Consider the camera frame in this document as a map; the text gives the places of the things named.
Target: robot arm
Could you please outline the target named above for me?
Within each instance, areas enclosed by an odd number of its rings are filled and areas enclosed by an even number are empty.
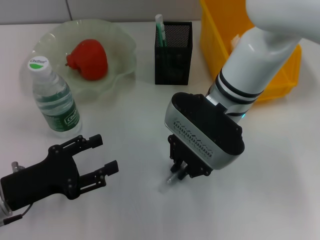
[[[99,134],[88,140],[79,135],[61,145],[51,146],[48,156],[38,164],[24,168],[13,162],[13,173],[0,179],[0,227],[22,219],[34,202],[52,194],[63,194],[74,200],[81,194],[105,187],[105,176],[119,171],[116,160],[80,176],[73,159],[74,155],[102,144]],[[13,211],[27,205],[30,207],[26,212],[11,216]]]
[[[246,9],[256,27],[243,34],[206,98],[176,93],[169,103],[165,124],[174,134],[168,139],[174,162],[171,171],[180,171],[179,179],[207,176],[234,161],[244,151],[242,128],[235,123],[301,38],[320,43],[319,0],[247,0]],[[180,102],[186,98],[188,105]]]

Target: pen holder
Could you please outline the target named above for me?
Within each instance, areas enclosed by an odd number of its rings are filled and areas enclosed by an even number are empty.
[[[154,78],[159,85],[188,85],[192,56],[192,22],[165,21],[166,47],[155,31]]]

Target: table surface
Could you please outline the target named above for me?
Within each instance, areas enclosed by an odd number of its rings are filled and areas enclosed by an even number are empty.
[[[119,80],[99,100],[77,104],[81,134],[101,134],[104,145],[75,157],[80,174],[113,160],[119,173],[73,201],[55,194],[36,202],[22,220],[0,228],[0,239],[320,239],[320,47],[303,40],[298,86],[256,104],[240,121],[246,149],[235,162],[160,192],[172,165],[167,105],[176,92],[205,94],[212,84],[199,48],[201,23],[193,22],[188,86],[154,84],[153,22],[119,25],[137,44],[135,80]],[[30,50],[55,26],[0,26],[1,177],[12,172],[11,162],[31,166],[65,141],[50,134],[20,76]]]

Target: water bottle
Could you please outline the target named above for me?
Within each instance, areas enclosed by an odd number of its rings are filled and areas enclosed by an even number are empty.
[[[44,56],[33,57],[27,67],[33,78],[35,103],[49,127],[60,137],[76,135],[82,124],[68,84],[52,70]]]

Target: yellow plastic bin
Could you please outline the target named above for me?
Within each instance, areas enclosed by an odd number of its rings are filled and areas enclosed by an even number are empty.
[[[200,0],[202,5],[200,46],[214,80],[232,52],[231,40],[254,27],[245,0]],[[284,97],[298,84],[301,47],[272,79],[258,101]]]

